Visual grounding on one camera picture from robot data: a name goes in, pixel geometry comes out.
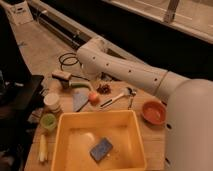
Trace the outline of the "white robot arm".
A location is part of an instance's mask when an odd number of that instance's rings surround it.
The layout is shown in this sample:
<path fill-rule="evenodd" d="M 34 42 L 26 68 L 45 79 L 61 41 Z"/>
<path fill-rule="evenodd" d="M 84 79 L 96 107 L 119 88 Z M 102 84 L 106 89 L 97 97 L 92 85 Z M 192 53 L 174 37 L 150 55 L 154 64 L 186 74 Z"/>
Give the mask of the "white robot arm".
<path fill-rule="evenodd" d="M 111 56 L 107 41 L 93 37 L 77 50 L 90 78 L 104 72 L 166 104 L 165 170 L 213 171 L 213 81 Z"/>

